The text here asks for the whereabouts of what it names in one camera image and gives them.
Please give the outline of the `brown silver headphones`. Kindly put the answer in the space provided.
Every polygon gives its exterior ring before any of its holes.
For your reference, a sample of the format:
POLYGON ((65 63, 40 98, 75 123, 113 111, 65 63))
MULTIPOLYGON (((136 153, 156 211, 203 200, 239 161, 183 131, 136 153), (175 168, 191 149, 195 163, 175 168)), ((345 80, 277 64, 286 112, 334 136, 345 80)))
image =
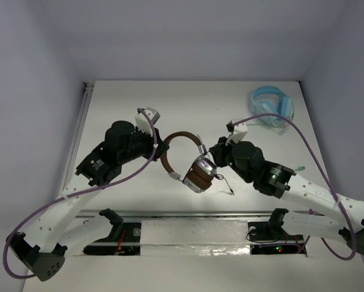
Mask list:
POLYGON ((163 168, 171 178, 181 182, 193 192, 205 192, 212 186, 212 181, 218 174, 217 166, 209 158, 205 157, 207 149, 199 135, 195 135, 188 131, 178 131, 167 136, 164 143, 170 145, 170 142, 177 137, 185 137, 194 142, 199 150, 199 156, 191 163, 190 168, 183 178, 171 167, 167 151, 160 157, 163 168))

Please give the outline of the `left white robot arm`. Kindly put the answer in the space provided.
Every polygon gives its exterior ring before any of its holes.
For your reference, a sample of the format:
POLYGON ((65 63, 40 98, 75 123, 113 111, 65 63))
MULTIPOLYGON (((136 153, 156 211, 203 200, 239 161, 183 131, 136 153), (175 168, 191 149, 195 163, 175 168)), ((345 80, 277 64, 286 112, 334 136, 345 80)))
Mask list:
POLYGON ((81 162, 68 188, 9 233, 2 264, 10 277, 23 278, 10 269, 9 251, 31 271, 29 278, 44 282, 56 275, 69 256, 82 252, 88 244, 103 238, 115 240, 123 234, 123 218, 111 209, 101 210, 72 230, 68 226, 90 200, 139 176, 168 150, 155 124, 144 113, 136 116, 135 124, 124 120, 112 124, 112 136, 81 162))

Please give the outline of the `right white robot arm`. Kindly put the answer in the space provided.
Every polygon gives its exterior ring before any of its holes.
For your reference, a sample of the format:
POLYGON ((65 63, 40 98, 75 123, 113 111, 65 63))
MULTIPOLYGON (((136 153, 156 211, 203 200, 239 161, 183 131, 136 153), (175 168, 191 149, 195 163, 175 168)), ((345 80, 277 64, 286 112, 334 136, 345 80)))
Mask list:
POLYGON ((222 137, 210 148, 217 167, 230 167, 259 193, 297 203, 314 211, 301 214, 276 208, 267 224, 270 236, 304 235, 344 243, 364 256, 364 201, 333 194, 294 170, 264 159, 251 142, 226 143, 222 137))

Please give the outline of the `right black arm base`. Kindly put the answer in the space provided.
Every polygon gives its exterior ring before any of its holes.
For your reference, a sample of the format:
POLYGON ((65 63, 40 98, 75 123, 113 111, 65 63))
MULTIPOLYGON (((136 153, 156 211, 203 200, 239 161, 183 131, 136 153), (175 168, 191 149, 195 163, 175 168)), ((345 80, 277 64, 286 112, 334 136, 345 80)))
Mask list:
POLYGON ((286 241, 289 234, 284 231, 284 216, 287 209, 276 208, 267 221, 256 221, 248 224, 249 231, 246 235, 252 243, 276 243, 286 241))

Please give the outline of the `light blue headphones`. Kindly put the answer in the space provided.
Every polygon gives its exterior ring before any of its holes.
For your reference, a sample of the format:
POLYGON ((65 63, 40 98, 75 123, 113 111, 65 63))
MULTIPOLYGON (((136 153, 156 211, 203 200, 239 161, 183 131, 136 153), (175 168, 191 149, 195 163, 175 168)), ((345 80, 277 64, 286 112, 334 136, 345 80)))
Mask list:
MULTIPOLYGON (((295 108, 292 99, 276 86, 261 86, 256 88, 250 96, 249 108, 254 115, 276 114, 293 120, 295 108)), ((265 125, 285 129, 287 120, 278 116, 261 116, 258 119, 265 125)))

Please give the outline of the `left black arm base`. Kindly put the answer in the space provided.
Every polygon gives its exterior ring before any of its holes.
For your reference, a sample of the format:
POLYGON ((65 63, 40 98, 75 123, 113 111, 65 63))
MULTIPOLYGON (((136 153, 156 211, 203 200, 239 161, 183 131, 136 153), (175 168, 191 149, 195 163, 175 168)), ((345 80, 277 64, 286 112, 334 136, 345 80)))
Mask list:
POLYGON ((123 230, 123 218, 111 209, 101 210, 95 217, 83 223, 86 245, 99 240, 116 240, 123 230))

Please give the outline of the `aluminium rail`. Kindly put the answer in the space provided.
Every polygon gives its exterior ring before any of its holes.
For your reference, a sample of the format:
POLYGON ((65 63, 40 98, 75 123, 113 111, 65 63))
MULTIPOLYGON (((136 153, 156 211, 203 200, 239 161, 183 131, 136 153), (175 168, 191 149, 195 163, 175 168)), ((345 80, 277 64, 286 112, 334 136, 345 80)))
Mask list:
MULTIPOLYGON (((137 109, 146 107, 160 113, 156 126, 161 138, 189 131, 211 147, 227 135, 227 122, 249 115, 247 97, 258 86, 258 82, 245 81, 98 80, 80 123, 72 164, 77 166, 104 139, 113 122, 133 122, 137 109)), ((146 217, 256 215, 274 209, 273 198, 255 191, 232 170, 219 172, 224 179, 215 180, 204 193, 194 193, 170 178, 161 163, 152 162, 139 176, 102 191, 78 217, 91 218, 103 209, 121 216, 146 217)))

